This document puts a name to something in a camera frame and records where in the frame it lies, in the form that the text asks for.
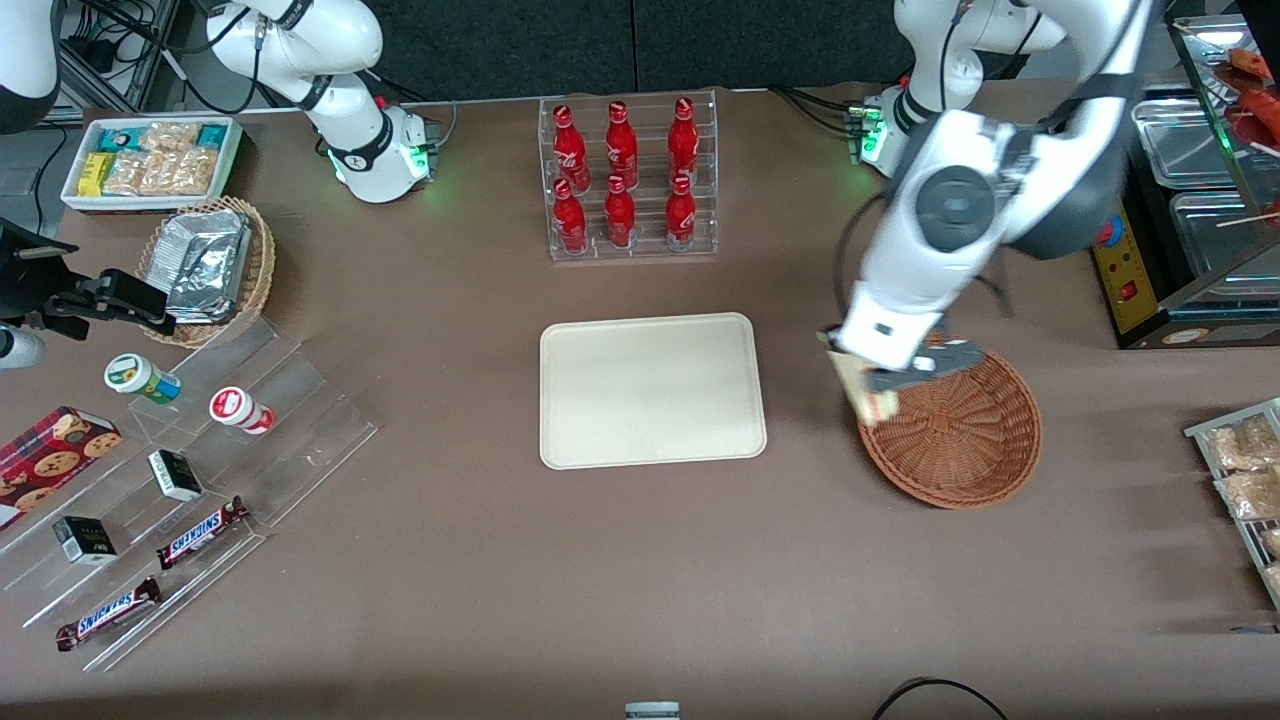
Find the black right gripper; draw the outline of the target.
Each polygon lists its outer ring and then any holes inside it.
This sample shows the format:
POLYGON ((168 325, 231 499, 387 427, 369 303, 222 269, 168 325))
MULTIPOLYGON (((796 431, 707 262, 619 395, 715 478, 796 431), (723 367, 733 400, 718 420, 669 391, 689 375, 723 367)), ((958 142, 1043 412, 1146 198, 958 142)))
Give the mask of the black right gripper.
POLYGON ((118 269, 106 269, 93 295, 82 288, 90 278, 72 272, 64 256, 79 247, 1 222, 1 316, 14 327, 46 329, 73 341, 86 341, 90 323, 125 322, 170 337, 177 329, 166 314, 168 295, 118 269))

